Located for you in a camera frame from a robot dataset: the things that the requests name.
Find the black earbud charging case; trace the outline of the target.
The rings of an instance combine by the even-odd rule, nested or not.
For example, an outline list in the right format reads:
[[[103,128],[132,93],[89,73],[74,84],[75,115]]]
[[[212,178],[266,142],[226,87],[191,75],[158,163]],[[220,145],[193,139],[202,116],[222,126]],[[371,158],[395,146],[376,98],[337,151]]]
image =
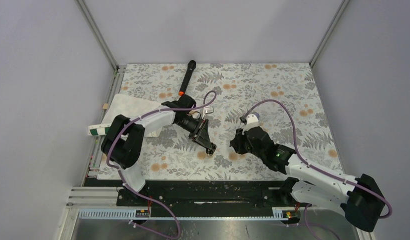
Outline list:
[[[208,156],[212,156],[216,150],[217,146],[215,144],[211,145],[211,147],[206,148],[205,152]]]

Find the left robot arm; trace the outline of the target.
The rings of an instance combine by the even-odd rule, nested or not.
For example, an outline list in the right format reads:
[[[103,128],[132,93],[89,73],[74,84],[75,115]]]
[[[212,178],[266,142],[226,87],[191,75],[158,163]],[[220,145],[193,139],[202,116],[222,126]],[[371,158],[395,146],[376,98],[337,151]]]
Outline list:
[[[143,205],[148,199],[147,190],[143,189],[146,180],[136,162],[144,137],[149,133],[175,124],[186,130],[195,144],[205,148],[206,154],[215,152],[217,146],[210,140],[208,120],[204,117],[194,118],[190,114],[198,108],[195,100],[184,93],[178,100],[166,101],[134,119],[121,114],[114,118],[102,141],[101,151],[107,157],[108,166],[117,169],[123,186],[130,190],[128,197],[135,205]]]

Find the purple earbud charging case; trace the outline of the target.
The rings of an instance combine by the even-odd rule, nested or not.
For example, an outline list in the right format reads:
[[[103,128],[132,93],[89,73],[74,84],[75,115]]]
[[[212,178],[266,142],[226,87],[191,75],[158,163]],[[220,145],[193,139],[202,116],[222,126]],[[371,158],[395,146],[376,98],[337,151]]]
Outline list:
[[[248,115],[248,119],[251,119],[253,121],[259,121],[260,115],[257,112],[253,112]]]

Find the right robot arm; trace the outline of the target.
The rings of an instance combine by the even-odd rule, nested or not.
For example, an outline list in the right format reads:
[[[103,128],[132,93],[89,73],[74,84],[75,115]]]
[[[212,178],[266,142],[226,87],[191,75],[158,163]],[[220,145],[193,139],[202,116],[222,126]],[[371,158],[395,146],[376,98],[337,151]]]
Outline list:
[[[279,193],[286,206],[301,202],[324,207],[366,232],[373,232],[381,219],[384,196],[367,174],[357,177],[304,162],[296,150],[274,143],[259,126],[247,131],[237,129],[230,146],[238,154],[258,157],[270,170],[288,177]]]

